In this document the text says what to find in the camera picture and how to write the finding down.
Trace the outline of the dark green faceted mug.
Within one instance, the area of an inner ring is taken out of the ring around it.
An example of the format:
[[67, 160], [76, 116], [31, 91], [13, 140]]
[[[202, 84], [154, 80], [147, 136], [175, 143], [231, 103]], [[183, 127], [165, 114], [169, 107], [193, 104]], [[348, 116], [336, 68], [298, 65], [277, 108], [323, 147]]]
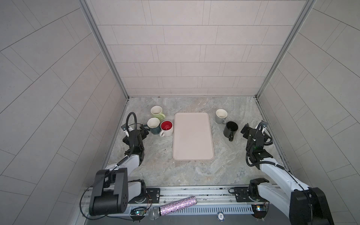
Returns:
[[151, 118], [147, 121], [147, 124], [144, 125], [144, 128], [150, 131], [154, 135], [159, 135], [161, 131], [160, 120], [158, 118]]

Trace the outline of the black mug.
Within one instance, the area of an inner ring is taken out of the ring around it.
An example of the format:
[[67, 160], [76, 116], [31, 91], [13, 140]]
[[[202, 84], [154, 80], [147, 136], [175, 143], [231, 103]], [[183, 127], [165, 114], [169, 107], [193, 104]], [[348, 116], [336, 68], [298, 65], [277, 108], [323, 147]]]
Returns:
[[232, 142], [234, 140], [235, 133], [238, 131], [238, 128], [239, 127], [236, 122], [228, 121], [225, 125], [223, 134], [230, 142]]

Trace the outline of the white mug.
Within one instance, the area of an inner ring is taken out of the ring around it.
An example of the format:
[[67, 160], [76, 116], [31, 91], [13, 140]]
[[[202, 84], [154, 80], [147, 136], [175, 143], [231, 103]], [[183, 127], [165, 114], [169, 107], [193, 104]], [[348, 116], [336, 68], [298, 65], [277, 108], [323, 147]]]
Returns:
[[173, 134], [173, 123], [171, 121], [163, 121], [160, 124], [160, 137], [169, 137]]

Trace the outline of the light green mug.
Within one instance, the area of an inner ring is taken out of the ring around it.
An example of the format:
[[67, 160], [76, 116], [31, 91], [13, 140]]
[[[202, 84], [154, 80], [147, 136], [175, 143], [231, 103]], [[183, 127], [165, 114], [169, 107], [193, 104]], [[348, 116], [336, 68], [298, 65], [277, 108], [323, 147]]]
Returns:
[[163, 121], [166, 118], [166, 116], [163, 113], [163, 108], [160, 106], [152, 107], [151, 114], [154, 118], [158, 118], [160, 121]]

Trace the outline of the grey mug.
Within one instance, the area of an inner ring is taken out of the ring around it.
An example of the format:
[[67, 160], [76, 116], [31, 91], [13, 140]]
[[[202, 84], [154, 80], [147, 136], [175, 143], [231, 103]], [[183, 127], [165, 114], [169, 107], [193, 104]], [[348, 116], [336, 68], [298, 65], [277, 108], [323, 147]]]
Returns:
[[225, 124], [226, 119], [227, 119], [228, 113], [226, 110], [224, 109], [218, 109], [216, 111], [216, 118], [215, 118], [215, 122], [217, 124]]

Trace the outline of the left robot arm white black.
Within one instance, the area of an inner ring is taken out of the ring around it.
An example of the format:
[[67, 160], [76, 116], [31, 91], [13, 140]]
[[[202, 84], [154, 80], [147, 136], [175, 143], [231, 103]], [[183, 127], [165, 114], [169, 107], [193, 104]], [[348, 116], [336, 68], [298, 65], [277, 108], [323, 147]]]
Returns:
[[123, 139], [129, 145], [125, 157], [109, 169], [99, 170], [95, 176], [89, 204], [90, 216], [107, 216], [124, 213], [129, 201], [143, 200], [146, 185], [143, 180], [129, 181], [128, 176], [144, 159], [143, 139], [149, 134], [143, 125], [128, 132]]

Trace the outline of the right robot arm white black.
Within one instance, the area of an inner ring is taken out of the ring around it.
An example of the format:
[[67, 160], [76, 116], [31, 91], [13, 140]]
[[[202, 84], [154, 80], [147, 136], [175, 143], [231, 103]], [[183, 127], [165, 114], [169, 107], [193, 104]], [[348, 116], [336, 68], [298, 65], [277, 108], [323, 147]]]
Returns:
[[265, 150], [273, 144], [266, 133], [268, 123], [261, 121], [255, 128], [248, 124], [241, 130], [247, 140], [245, 160], [249, 167], [256, 167], [267, 174], [277, 187], [267, 179], [253, 179], [249, 184], [252, 201], [264, 199], [282, 211], [292, 225], [333, 225], [334, 221], [325, 193], [310, 187], [292, 175]]

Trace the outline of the beige rectangular tray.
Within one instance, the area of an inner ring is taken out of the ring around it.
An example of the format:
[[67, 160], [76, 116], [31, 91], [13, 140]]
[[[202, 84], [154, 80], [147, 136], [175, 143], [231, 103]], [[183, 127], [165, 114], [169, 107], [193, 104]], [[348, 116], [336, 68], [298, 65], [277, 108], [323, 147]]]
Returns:
[[172, 157], [176, 161], [210, 161], [215, 157], [210, 117], [206, 112], [174, 116]]

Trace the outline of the right circuit board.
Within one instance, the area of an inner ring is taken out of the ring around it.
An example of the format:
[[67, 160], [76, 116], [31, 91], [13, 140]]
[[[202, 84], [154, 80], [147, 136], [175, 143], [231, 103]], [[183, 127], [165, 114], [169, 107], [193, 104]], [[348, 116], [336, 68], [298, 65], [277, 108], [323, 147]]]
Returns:
[[264, 204], [252, 205], [253, 214], [252, 216], [256, 219], [264, 219], [268, 213], [268, 209]]

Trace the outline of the circuit board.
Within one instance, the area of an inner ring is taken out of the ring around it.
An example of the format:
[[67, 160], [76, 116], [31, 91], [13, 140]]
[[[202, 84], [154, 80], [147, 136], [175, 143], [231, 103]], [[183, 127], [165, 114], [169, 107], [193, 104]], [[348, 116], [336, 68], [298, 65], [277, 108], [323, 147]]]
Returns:
[[130, 215], [132, 216], [144, 216], [147, 212], [146, 207], [137, 207], [131, 210]]
[[264, 219], [268, 213], [268, 209], [264, 204], [252, 205], [253, 214], [252, 216], [256, 219]]

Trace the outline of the left circuit board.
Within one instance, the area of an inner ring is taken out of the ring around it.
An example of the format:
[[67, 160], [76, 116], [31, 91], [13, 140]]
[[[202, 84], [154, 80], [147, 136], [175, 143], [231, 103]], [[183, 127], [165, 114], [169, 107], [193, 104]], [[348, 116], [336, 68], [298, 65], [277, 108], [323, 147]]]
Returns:
[[131, 210], [130, 215], [132, 216], [144, 216], [147, 212], [146, 207], [137, 207]]

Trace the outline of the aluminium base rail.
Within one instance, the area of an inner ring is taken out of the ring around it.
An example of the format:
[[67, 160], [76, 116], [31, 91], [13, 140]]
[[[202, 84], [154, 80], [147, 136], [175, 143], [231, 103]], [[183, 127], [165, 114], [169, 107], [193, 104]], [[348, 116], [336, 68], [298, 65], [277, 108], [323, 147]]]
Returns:
[[237, 203], [275, 202], [279, 199], [284, 203], [291, 203], [305, 199], [305, 204], [315, 200], [314, 189], [310, 187], [296, 187], [286, 195], [284, 190], [268, 182], [253, 180], [248, 187], [225, 187], [225, 186], [171, 186], [171, 187], [146, 187], [141, 180], [128, 183], [129, 197], [125, 205], [152, 203], [165, 204], [180, 199], [195, 196], [199, 203], [223, 204], [234, 201]]

